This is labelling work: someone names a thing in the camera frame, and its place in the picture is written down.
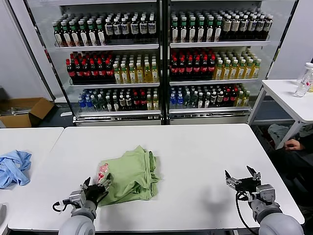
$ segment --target water bottle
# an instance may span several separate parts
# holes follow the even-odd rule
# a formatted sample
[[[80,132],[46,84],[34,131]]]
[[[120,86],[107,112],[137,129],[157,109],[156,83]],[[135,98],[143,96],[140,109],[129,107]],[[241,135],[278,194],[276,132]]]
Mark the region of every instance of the water bottle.
[[[183,103],[184,103],[184,99],[183,99],[183,97],[182,97],[182,94],[179,93],[179,94],[178,94],[178,98],[177,98],[177,108],[178,108],[178,109],[182,109]]]
[[[306,63],[305,68],[306,68],[306,73],[304,74],[297,90],[294,93],[295,97],[303,97],[305,93],[309,90],[313,82],[313,64]]]
[[[170,98],[170,109],[175,109],[176,108],[176,98],[175,94],[171,93],[171,98]]]

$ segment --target white wall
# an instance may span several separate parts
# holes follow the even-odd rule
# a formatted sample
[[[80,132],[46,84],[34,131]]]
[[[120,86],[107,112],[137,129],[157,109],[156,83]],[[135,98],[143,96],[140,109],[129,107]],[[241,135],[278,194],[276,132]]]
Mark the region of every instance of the white wall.
[[[304,70],[304,64],[312,60],[312,9],[312,0],[299,0],[269,79],[297,79]]]

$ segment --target refrigerator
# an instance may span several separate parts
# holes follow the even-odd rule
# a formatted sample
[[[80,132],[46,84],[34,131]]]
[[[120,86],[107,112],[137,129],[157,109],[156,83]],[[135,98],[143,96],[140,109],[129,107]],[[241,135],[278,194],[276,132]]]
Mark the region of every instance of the refrigerator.
[[[41,49],[38,45],[31,47],[39,67],[43,74],[47,74],[51,79],[57,81],[66,102],[74,113],[73,123],[79,126],[245,123],[251,111],[251,102],[248,102],[246,106],[236,106],[234,105],[235,101],[232,103],[211,102],[205,107],[205,101],[203,100],[203,104],[200,105],[198,98],[196,105],[181,106],[178,104],[179,90],[185,99],[186,88],[192,91],[192,86],[197,92],[203,90],[202,93],[205,92],[205,87],[210,89],[213,86],[216,92],[219,92],[219,88],[226,91],[227,88],[237,87],[238,94],[238,90],[242,90],[244,95],[249,91],[250,101],[253,101],[253,98],[259,93],[261,81],[268,78],[297,6],[296,0],[8,0],[8,2],[20,22],[27,40],[30,41],[35,37],[32,33],[33,27],[35,27],[36,40],[39,40],[42,46]],[[192,41],[188,37],[186,37],[186,41],[181,41],[180,37],[176,41],[172,39],[173,17],[178,18],[179,33],[182,17],[188,18],[186,25],[186,34],[188,34],[191,16],[196,18],[195,32],[198,33],[197,27],[200,24],[201,16],[205,18],[205,27],[210,15],[214,18],[216,15],[220,15],[220,12],[233,12],[239,15],[241,11],[244,14],[247,11],[251,13],[258,11],[265,17],[268,14],[272,15],[273,22],[265,39],[258,39],[254,36],[239,39],[235,33],[236,37],[227,37],[225,34],[217,41],[213,39],[207,41],[205,37],[198,41],[197,34]],[[126,16],[129,20],[129,35],[124,35],[122,28],[114,27],[116,17],[118,17],[116,24],[122,25],[124,22],[125,25],[125,21],[122,19]],[[136,31],[134,34],[132,31],[133,16],[137,16],[138,36]],[[100,28],[97,26],[97,20],[101,20]],[[63,29],[62,21],[66,22],[64,24],[66,29]],[[87,33],[86,44],[82,37],[75,40],[76,35],[73,36],[74,38],[72,37],[75,30],[71,31],[70,21],[74,22],[71,25],[76,26],[78,37],[82,32],[79,22],[83,21],[82,25],[89,32],[95,32],[95,40],[89,33]],[[150,33],[149,26],[153,23],[155,27]],[[106,27],[110,24],[113,28],[112,35],[106,31]],[[98,34],[101,29],[104,29],[103,41],[101,41],[102,36]],[[69,36],[63,36],[66,30],[68,30]],[[58,38],[58,35],[55,36],[55,34],[60,34],[62,38]],[[50,62],[49,66],[47,66],[47,58],[44,58],[40,52],[44,49]],[[210,56],[225,52],[227,56],[233,55],[232,57],[234,54],[239,57],[250,53],[249,55],[257,56],[256,58],[261,59],[262,62],[257,76],[254,77],[230,78],[229,76],[221,79],[220,77],[214,78],[212,75],[208,76],[207,73],[186,76],[186,70],[183,75],[173,75],[173,54],[176,53],[180,60],[181,55],[197,53],[202,55],[202,52],[205,55],[210,54]],[[84,59],[88,61],[85,64],[89,64],[89,69],[85,67],[84,70]],[[107,66],[106,61],[110,61],[110,65],[105,69],[105,76],[99,74],[99,71],[94,68],[94,64],[99,59],[100,64],[103,63],[104,67]],[[134,81],[131,79],[132,68],[129,66],[132,59],[134,60],[133,64],[140,61],[142,69],[142,72],[140,70],[138,72],[137,65],[134,65]],[[145,59],[149,63],[148,67],[145,67]],[[126,68],[121,67],[123,62],[126,64]],[[78,72],[81,72],[84,79],[78,79]],[[138,77],[140,73],[143,74],[143,79]],[[175,101],[171,100],[173,91],[175,91]],[[88,93],[90,93],[89,105],[91,95],[95,99],[90,107],[86,101]]]

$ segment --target yellow bottle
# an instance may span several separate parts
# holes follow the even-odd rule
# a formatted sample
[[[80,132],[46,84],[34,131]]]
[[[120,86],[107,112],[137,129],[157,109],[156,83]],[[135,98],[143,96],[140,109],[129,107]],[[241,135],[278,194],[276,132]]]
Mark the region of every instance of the yellow bottle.
[[[159,82],[158,72],[157,72],[157,63],[155,61],[152,62],[152,79],[153,79],[153,82]]]
[[[261,59],[257,59],[255,65],[253,66],[250,77],[249,78],[258,78],[259,71],[260,71],[260,64],[261,64]]]
[[[222,67],[221,80],[227,80],[230,70],[230,60],[226,60],[225,65]]]
[[[136,70],[137,81],[138,83],[143,83],[143,73],[141,69],[141,62],[137,62],[136,66],[137,66],[137,70]]]
[[[235,75],[236,75],[236,72],[237,72],[237,67],[238,67],[238,60],[234,59],[233,60],[233,64],[230,67],[230,72],[229,72],[228,79],[235,79]]]
[[[136,77],[136,72],[133,63],[129,64],[129,75],[131,78],[131,83],[138,83],[138,78]]]
[[[213,79],[214,80],[220,80],[221,79],[222,63],[223,63],[223,60],[219,60],[217,66],[214,69],[214,73],[213,73]]]
[[[242,79],[243,78],[243,74],[246,68],[246,60],[242,59],[240,61],[240,65],[237,67],[237,72],[235,74],[235,79]]]
[[[253,60],[249,59],[248,60],[248,64],[246,66],[246,70],[244,71],[244,75],[243,75],[244,79],[250,78],[250,73],[251,73],[251,70],[252,70],[252,64],[253,64]]]
[[[149,62],[145,62],[145,77],[144,77],[144,82],[147,82],[147,83],[152,82],[152,74],[151,74]]]

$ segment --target white tabletop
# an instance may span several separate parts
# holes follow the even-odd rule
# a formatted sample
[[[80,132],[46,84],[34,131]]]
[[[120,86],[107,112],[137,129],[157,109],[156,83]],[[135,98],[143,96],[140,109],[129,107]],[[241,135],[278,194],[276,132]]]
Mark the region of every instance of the white tabletop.
[[[303,123],[313,123],[313,93],[307,92],[301,98],[293,96],[298,87],[296,80],[263,80],[262,83],[290,116]]]
[[[0,224],[0,235],[6,232],[9,219],[16,208],[16,201],[27,203],[23,196],[18,193],[19,189],[29,187],[33,183],[34,172],[38,170],[63,129],[63,127],[0,129],[0,155],[12,150],[26,151],[32,154],[31,166],[27,172],[30,182],[25,186],[14,185],[9,189],[0,189],[0,203],[6,205],[6,217],[4,222]]]
[[[304,223],[298,206],[246,124],[68,127],[25,188],[27,201],[12,217],[14,230],[57,231],[70,217],[52,205],[95,176],[103,159],[118,158],[138,145],[159,159],[159,193],[150,201],[132,201],[97,209],[97,231],[166,231],[243,228],[235,191],[225,184],[224,170],[249,177],[246,165],[262,173],[262,183],[276,189],[284,213]],[[250,227],[247,202],[240,202]]]

